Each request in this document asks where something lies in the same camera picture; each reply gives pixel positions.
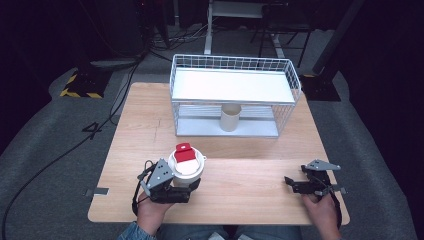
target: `wooden table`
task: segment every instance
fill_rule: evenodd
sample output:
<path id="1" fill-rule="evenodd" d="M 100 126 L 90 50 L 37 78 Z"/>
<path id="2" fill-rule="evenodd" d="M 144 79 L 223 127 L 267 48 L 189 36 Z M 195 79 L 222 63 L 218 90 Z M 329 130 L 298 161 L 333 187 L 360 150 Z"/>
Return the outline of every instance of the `wooden table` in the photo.
<path id="1" fill-rule="evenodd" d="M 306 181 L 300 165 L 327 161 L 311 112 L 302 96 L 279 138 L 176 137 L 168 84 L 134 83 L 128 94 L 98 187 L 108 195 L 93 198 L 93 222 L 131 222 L 137 176 L 147 160 L 167 159 L 175 146 L 189 142 L 206 157 L 199 188 L 187 204 L 176 204 L 166 223 L 311 224 L 300 194 L 284 176 Z M 329 172 L 333 184 L 334 175 Z M 339 193 L 343 221 L 349 215 Z"/>

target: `chair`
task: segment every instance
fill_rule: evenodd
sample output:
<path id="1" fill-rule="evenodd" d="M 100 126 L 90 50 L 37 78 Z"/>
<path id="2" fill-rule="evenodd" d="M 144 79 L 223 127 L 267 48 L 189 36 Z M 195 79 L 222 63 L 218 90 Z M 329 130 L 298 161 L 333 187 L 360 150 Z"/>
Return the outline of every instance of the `chair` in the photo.
<path id="1" fill-rule="evenodd" d="M 284 44 L 286 49 L 302 49 L 297 67 L 303 59 L 303 55 L 308 44 L 309 37 L 312 32 L 312 26 L 309 17 L 302 8 L 301 0 L 280 0 L 269 1 L 268 4 L 262 7 L 262 19 L 259 28 L 256 29 L 250 42 L 253 42 L 259 29 L 262 30 L 261 45 L 259 47 L 259 58 L 262 55 L 264 48 L 265 35 L 271 34 L 278 37 L 278 34 L 293 34 L 289 41 Z M 298 33 L 306 33 L 306 39 L 302 47 L 288 46 Z"/>

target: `jeans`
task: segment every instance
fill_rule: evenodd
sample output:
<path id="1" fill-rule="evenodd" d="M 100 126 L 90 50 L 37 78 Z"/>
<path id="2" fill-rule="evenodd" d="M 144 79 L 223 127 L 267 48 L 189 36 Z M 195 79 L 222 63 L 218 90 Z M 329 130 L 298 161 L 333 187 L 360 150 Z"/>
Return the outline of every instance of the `jeans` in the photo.
<path id="1" fill-rule="evenodd" d="M 214 233 L 226 240 L 237 240 L 245 235 L 254 240 L 301 240 L 300 228 L 297 226 L 240 225 L 233 238 L 221 225 L 182 225 L 162 224 L 156 237 L 158 240 L 208 240 Z"/>

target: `white cup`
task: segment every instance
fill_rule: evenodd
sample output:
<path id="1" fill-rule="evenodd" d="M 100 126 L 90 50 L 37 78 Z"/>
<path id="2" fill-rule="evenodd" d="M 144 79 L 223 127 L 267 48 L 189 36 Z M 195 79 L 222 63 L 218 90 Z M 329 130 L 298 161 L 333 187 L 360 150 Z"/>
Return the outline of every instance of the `white cup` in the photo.
<path id="1" fill-rule="evenodd" d="M 240 119 L 241 106 L 240 104 L 225 103 L 221 107 L 221 120 L 219 125 L 226 132 L 236 130 Z"/>
<path id="2" fill-rule="evenodd" d="M 175 159 L 176 151 L 169 155 L 168 166 L 174 172 L 174 187 L 188 187 L 202 175 L 206 157 L 199 150 L 194 147 L 191 148 L 195 152 L 196 160 L 177 163 Z"/>

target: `hand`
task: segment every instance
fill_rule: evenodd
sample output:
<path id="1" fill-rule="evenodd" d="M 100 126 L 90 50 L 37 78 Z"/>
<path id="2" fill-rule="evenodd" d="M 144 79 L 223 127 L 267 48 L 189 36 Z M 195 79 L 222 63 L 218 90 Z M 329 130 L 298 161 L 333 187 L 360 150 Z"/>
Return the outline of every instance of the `hand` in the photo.
<path id="1" fill-rule="evenodd" d="M 144 200 L 138 204 L 137 225 L 150 236 L 154 236 L 156 230 L 162 224 L 166 211 L 174 204 L 154 203 L 150 198 L 146 197 L 145 192 L 138 197 L 138 201 Z"/>
<path id="2" fill-rule="evenodd" d="M 337 212 L 330 194 L 315 203 L 308 195 L 302 195 L 303 203 L 308 210 L 312 223 L 318 228 L 322 239 L 335 240 L 341 238 L 337 228 Z"/>

